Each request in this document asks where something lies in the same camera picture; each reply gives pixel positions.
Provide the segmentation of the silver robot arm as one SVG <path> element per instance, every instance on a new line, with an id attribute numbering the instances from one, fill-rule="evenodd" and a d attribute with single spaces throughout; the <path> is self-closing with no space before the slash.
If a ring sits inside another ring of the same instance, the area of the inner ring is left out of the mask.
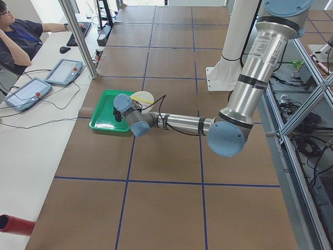
<path id="1" fill-rule="evenodd" d="M 287 42 L 304 33 L 312 1 L 235 1 L 220 61 L 207 68 L 213 91 L 231 91 L 215 118 L 149 112 L 133 97 L 113 101 L 116 121 L 125 120 L 135 136 L 151 128 L 205 135 L 210 149 L 237 155 L 253 127 L 253 113 Z"/>

